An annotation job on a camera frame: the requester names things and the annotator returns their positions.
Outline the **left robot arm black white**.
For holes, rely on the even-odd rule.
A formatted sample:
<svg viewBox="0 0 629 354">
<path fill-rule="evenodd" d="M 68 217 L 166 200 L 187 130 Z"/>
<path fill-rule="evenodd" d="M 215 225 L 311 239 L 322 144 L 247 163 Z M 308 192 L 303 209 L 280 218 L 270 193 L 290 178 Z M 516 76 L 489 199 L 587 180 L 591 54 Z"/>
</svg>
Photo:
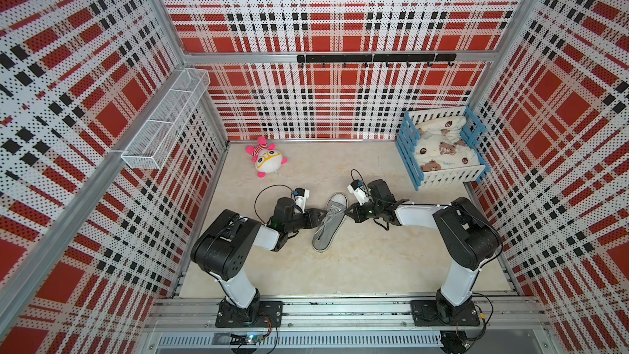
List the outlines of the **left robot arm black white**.
<svg viewBox="0 0 629 354">
<path fill-rule="evenodd" d="M 244 265 L 253 247 L 278 252 L 299 231 L 322 226 L 327 211 L 308 208 L 306 201 L 307 196 L 299 193 L 280 198 L 267 225 L 225 209 L 193 245 L 191 261 L 217 280 L 224 292 L 216 327 L 255 326 L 262 317 L 273 327 L 280 325 L 275 313 L 283 303 L 262 302 Z"/>
</svg>

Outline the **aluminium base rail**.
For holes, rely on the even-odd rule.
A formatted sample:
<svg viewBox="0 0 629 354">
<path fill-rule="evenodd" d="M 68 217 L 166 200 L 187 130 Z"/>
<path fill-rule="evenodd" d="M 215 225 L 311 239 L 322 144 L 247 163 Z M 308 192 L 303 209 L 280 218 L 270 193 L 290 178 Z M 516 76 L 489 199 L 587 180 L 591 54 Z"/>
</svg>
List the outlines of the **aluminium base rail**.
<svg viewBox="0 0 629 354">
<path fill-rule="evenodd" d="M 538 301 L 528 297 L 480 294 L 473 303 L 480 326 L 414 324 L 410 303 L 427 296 L 286 297 L 275 314 L 280 325 L 216 327 L 214 299 L 160 300 L 143 330 L 142 353 L 410 352 L 557 353 L 550 322 Z M 263 334 L 257 345 L 230 344 L 231 334 Z"/>
</svg>

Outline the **white printed cloth bundle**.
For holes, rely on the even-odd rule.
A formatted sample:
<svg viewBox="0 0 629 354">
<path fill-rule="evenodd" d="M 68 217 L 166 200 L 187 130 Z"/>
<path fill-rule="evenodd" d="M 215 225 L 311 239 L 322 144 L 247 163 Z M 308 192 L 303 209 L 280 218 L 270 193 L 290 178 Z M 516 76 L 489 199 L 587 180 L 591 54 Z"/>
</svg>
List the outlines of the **white printed cloth bundle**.
<svg viewBox="0 0 629 354">
<path fill-rule="evenodd" d="M 467 119 L 452 116 L 417 125 L 419 141 L 414 158 L 422 172 L 460 169 L 481 165 L 478 154 L 463 140 Z"/>
</svg>

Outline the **green circuit board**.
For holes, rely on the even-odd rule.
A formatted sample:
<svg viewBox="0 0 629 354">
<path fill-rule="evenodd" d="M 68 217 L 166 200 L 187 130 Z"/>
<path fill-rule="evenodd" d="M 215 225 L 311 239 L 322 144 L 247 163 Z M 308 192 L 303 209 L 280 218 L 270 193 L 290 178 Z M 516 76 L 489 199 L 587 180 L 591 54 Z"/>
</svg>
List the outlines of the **green circuit board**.
<svg viewBox="0 0 629 354">
<path fill-rule="evenodd" d="M 257 345 L 263 342 L 266 339 L 266 336 L 263 334 L 231 334 L 230 335 L 230 344 L 237 346 L 245 346 L 245 345 Z"/>
</svg>

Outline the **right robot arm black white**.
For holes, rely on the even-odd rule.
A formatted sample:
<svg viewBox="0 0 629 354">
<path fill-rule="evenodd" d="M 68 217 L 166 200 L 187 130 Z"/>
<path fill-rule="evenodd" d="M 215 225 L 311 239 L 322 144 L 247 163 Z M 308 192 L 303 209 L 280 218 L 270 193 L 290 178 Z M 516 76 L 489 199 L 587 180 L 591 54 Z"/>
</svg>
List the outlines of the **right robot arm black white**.
<svg viewBox="0 0 629 354">
<path fill-rule="evenodd" d="M 429 326 L 480 326 L 480 311 L 473 303 L 473 286 L 482 268 L 498 257 L 502 241 L 468 200 L 457 198 L 447 204 L 397 200 L 384 180 L 365 184 L 353 180 L 347 189 L 357 200 L 345 214 L 356 223 L 381 219 L 385 228 L 419 226 L 435 229 L 450 256 L 447 278 L 434 299 L 410 303 L 414 324 Z"/>
</svg>

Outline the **white pink plush toy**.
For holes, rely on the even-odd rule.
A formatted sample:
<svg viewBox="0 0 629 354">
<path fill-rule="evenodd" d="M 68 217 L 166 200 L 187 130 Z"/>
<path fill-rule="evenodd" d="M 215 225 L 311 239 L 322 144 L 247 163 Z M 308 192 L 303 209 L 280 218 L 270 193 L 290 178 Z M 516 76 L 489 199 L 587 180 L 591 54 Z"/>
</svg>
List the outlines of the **white pink plush toy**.
<svg viewBox="0 0 629 354">
<path fill-rule="evenodd" d="M 257 139 L 256 145 L 247 145 L 246 152 L 251 156 L 259 178 L 277 172 L 288 163 L 288 159 L 277 149 L 276 145 L 262 136 Z"/>
</svg>

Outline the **black hook rail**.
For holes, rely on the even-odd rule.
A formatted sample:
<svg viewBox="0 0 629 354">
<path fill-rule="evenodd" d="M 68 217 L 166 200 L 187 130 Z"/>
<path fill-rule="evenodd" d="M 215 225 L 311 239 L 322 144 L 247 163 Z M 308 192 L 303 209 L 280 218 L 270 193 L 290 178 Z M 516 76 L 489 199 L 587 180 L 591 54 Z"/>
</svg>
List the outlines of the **black hook rail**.
<svg viewBox="0 0 629 354">
<path fill-rule="evenodd" d="M 432 65 L 435 62 L 444 62 L 451 65 L 457 59 L 456 53 L 372 53 L 372 54 L 301 54 L 296 56 L 296 61 L 300 64 L 321 64 L 341 63 L 425 63 Z"/>
</svg>

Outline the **blue white slatted crate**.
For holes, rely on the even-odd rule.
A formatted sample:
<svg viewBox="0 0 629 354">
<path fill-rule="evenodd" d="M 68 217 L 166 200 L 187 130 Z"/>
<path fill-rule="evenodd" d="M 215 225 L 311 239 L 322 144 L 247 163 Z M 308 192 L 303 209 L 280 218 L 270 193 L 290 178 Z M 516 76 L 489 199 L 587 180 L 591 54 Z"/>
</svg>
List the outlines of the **blue white slatted crate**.
<svg viewBox="0 0 629 354">
<path fill-rule="evenodd" d="M 414 149 L 419 141 L 417 125 L 424 121 L 452 116 L 464 116 L 467 119 L 467 123 L 462 130 L 462 137 L 466 144 L 478 154 L 481 165 L 460 169 L 422 172 L 414 158 Z M 440 185 L 458 185 L 483 180 L 490 172 L 489 165 L 478 152 L 479 139 L 485 132 L 486 127 L 467 107 L 437 108 L 406 112 L 401 122 L 396 147 L 414 188 L 419 190 L 421 188 Z"/>
</svg>

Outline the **grey shoelace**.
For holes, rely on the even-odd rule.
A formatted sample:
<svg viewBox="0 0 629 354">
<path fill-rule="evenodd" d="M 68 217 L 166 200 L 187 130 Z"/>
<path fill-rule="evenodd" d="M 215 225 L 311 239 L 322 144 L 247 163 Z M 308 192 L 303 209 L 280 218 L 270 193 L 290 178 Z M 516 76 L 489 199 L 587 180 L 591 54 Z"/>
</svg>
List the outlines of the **grey shoelace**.
<svg viewBox="0 0 629 354">
<path fill-rule="evenodd" d="M 341 224 L 345 218 L 344 211 L 348 208 L 347 203 L 330 201 L 327 206 L 327 215 L 323 220 L 323 225 L 333 226 Z"/>
</svg>

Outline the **grey canvas sneaker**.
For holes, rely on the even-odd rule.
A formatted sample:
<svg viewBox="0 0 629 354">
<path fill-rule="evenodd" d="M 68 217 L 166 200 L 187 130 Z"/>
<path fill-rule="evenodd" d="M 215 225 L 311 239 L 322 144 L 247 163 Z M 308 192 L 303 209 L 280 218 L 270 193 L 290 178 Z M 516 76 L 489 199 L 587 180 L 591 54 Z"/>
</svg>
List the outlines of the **grey canvas sneaker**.
<svg viewBox="0 0 629 354">
<path fill-rule="evenodd" d="M 348 200 L 345 193 L 334 193 L 327 203 L 327 213 L 312 239 L 316 252 L 326 252 L 345 220 Z"/>
</svg>

